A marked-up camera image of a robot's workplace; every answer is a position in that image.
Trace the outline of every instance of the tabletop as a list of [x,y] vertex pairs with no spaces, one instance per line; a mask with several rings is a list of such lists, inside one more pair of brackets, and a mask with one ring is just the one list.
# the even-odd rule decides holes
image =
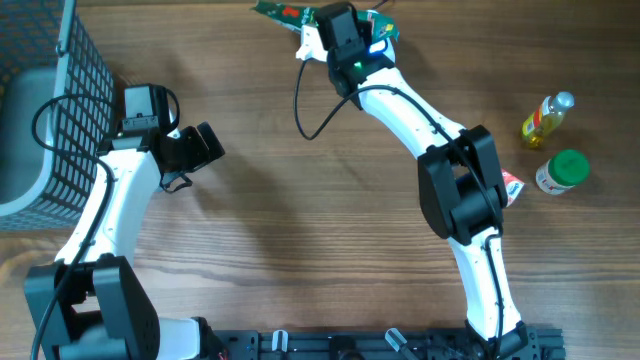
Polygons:
[[[182,123],[208,121],[227,151],[148,206],[134,269],[158,314],[214,329],[462,327],[455,259],[424,221],[403,145],[354,106],[304,140],[291,106],[299,37],[251,1],[175,2],[78,8],[116,76],[172,89]],[[502,167],[526,182],[503,239],[523,320],[562,328],[570,359],[640,357],[640,4],[397,0],[381,11],[399,27],[407,82],[454,121],[487,127]],[[314,129],[339,97],[325,65],[307,68],[300,115]],[[542,149],[523,148],[522,122],[561,90],[575,108]],[[566,148],[592,173],[553,197],[534,174]],[[27,357],[22,282],[70,233],[0,234],[0,358]]]

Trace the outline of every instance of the gray basket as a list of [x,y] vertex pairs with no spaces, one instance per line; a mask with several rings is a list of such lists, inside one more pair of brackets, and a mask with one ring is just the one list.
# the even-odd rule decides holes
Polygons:
[[[44,151],[31,137],[35,111],[63,94],[114,98],[75,0],[0,1],[0,230],[68,227],[82,214],[95,164]],[[58,149],[94,154],[112,119],[102,103],[64,100],[37,131]]]

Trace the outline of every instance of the green bag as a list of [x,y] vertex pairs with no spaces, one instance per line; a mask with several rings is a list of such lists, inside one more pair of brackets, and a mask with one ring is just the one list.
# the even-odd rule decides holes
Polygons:
[[[252,9],[260,14],[267,15],[278,24],[298,33],[302,31],[303,25],[316,23],[313,19],[313,14],[318,10],[318,8],[310,6],[292,6],[262,0],[258,0],[256,6]],[[392,18],[381,15],[374,10],[358,10],[358,19],[369,21],[372,24],[371,38],[373,43],[388,37],[398,40],[400,33]]]

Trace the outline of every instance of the jar lid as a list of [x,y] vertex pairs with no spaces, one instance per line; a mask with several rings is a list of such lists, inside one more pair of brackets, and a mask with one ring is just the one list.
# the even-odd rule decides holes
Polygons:
[[580,185],[589,176],[589,160],[577,150],[564,150],[549,162],[549,175],[560,185]]

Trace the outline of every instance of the brown wooden surface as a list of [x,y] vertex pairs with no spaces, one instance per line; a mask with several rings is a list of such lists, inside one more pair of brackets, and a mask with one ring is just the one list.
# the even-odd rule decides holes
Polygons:
[[[249,6],[78,10],[115,73],[173,89],[183,124],[209,121],[227,149],[193,188],[149,205],[135,270],[159,315],[218,329],[462,326],[464,291],[419,211],[415,161],[353,107],[303,140],[291,111],[299,40]],[[639,358],[640,5],[399,0],[385,11],[408,82],[451,119],[488,127],[502,166],[528,183],[504,238],[524,320],[564,329],[570,359]],[[312,129],[338,98],[326,68],[308,68]],[[519,126],[558,90],[576,108],[543,150],[523,150]],[[543,194],[535,170],[569,147],[589,157],[591,177]],[[22,281],[69,233],[0,235],[0,357],[27,357]]]

